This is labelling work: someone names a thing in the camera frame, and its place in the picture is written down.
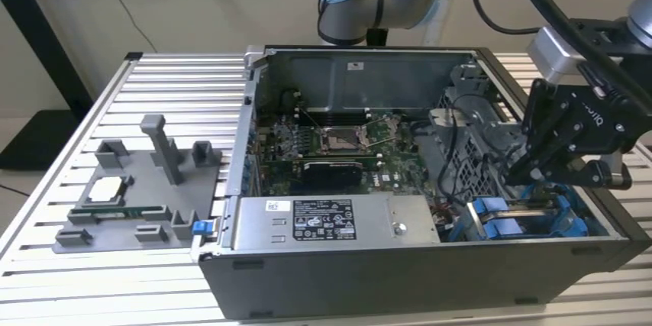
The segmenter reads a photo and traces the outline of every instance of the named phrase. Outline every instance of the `black stand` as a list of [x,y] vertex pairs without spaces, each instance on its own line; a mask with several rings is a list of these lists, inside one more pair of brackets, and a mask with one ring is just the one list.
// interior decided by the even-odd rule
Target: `black stand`
[[[0,153],[0,169],[45,170],[59,155],[94,101],[38,1],[3,0],[3,4],[71,111],[45,110],[34,115],[7,149]],[[6,82],[21,83],[21,80]]]
[[387,28],[371,28],[367,30],[367,46],[387,46]]
[[0,153],[0,168],[49,169],[79,124],[70,110],[39,111]]

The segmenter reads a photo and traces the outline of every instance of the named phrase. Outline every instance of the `aluminum extrusion table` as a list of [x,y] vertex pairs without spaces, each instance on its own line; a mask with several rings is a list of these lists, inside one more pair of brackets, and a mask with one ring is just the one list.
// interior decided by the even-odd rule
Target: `aluminum extrusion table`
[[[498,57],[523,86],[541,76],[526,54]],[[102,139],[123,139],[130,150],[153,149],[139,128],[146,113],[166,114],[166,132],[179,148],[202,139],[225,150],[215,189],[222,212],[243,71],[242,54],[146,54],[123,63],[0,238],[0,326],[238,324],[225,320],[190,249],[58,255],[50,245],[98,165],[94,151]],[[652,153],[639,144],[625,162],[635,185],[615,196],[652,235]],[[546,306],[283,324],[652,324],[652,251],[619,271],[587,276]]]

